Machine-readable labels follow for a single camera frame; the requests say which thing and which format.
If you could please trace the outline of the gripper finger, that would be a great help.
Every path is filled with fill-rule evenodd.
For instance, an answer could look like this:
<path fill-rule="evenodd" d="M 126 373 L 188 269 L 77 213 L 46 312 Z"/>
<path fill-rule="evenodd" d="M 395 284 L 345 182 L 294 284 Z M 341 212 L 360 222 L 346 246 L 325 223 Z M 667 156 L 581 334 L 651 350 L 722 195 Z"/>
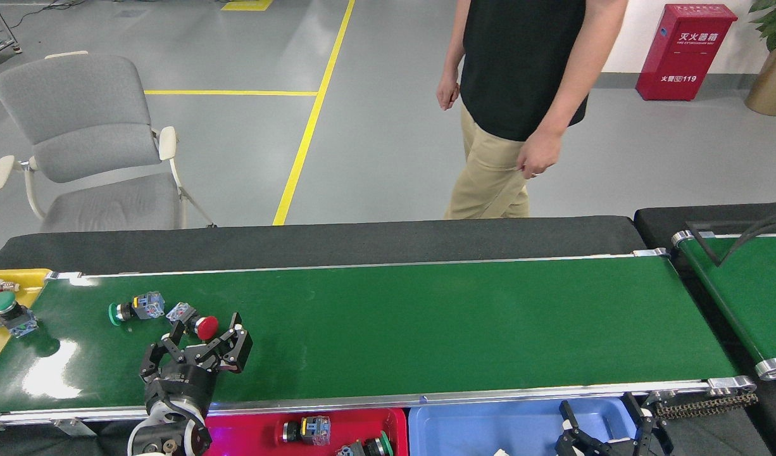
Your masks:
<path fill-rule="evenodd" d="M 623 406 L 636 425 L 631 450 L 625 455 L 672 455 L 673 443 L 662 422 L 648 408 L 642 407 L 633 393 L 623 394 Z"/>
<path fill-rule="evenodd" d="M 556 455 L 613 455 L 613 447 L 593 438 L 579 427 L 567 400 L 560 403 L 563 432 L 556 441 Z"/>

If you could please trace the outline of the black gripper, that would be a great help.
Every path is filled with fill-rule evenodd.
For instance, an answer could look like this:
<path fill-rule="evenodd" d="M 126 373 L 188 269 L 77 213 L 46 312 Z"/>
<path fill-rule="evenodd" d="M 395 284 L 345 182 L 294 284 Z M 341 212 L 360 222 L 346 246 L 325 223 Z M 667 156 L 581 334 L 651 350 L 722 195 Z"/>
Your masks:
<path fill-rule="evenodd" d="M 252 338 L 240 314 L 234 312 L 227 330 L 205 343 L 186 346 L 185 354 L 179 347 L 180 340 L 182 335 L 164 334 L 144 352 L 139 375 L 146 384 L 146 410 L 150 412 L 156 402 L 162 402 L 165 393 L 171 402 L 189 402 L 200 415 L 208 415 L 218 372 L 242 372 L 253 347 Z M 165 355 L 174 362 L 160 372 Z"/>

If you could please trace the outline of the person's left hand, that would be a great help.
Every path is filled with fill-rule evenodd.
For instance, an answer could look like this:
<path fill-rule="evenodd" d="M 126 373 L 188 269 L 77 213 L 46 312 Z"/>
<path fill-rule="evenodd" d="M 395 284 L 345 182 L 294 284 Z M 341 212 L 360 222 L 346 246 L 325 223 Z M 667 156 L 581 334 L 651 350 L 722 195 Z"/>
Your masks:
<path fill-rule="evenodd" d="M 517 168 L 524 179 L 538 177 L 558 162 L 562 136 L 563 132 L 538 129 L 522 144 Z"/>

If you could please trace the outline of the person's right hand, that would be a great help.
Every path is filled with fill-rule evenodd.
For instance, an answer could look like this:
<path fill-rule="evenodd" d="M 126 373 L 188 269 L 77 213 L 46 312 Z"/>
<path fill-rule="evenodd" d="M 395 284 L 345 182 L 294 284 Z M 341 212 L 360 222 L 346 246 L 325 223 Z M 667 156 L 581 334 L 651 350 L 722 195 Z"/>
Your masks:
<path fill-rule="evenodd" d="M 458 71 L 444 72 L 436 89 L 436 99 L 441 110 L 446 111 L 454 106 L 454 102 L 460 96 L 460 84 L 458 83 Z"/>

